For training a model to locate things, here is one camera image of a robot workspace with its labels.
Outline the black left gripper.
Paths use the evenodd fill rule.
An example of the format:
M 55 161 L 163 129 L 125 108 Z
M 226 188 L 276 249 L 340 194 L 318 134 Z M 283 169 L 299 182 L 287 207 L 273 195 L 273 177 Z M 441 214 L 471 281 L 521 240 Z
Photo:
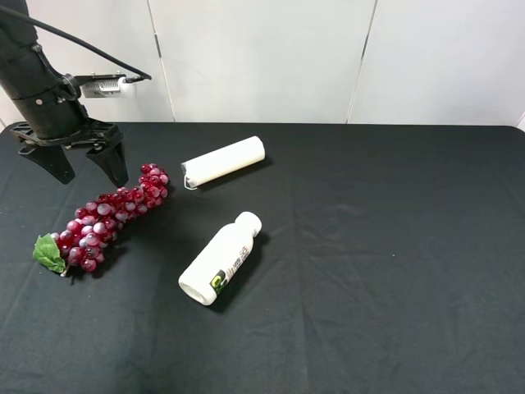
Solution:
M 25 119 L 11 127 L 24 158 L 68 184 L 75 172 L 63 149 L 89 148 L 86 157 L 115 187 L 128 182 L 123 134 L 118 126 L 89 117 L 78 99 L 69 100 L 57 89 L 32 92 L 10 88 L 8 97 Z

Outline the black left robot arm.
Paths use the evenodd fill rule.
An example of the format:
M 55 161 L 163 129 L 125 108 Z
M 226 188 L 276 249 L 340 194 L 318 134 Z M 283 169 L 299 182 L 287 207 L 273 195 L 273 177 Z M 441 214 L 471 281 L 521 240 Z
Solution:
M 122 132 L 89 117 L 76 78 L 57 72 L 45 56 L 24 1 L 1 3 L 1 86 L 24 118 L 7 128 L 21 157 L 67 184 L 75 172 L 66 150 L 86 149 L 113 185 L 129 180 Z

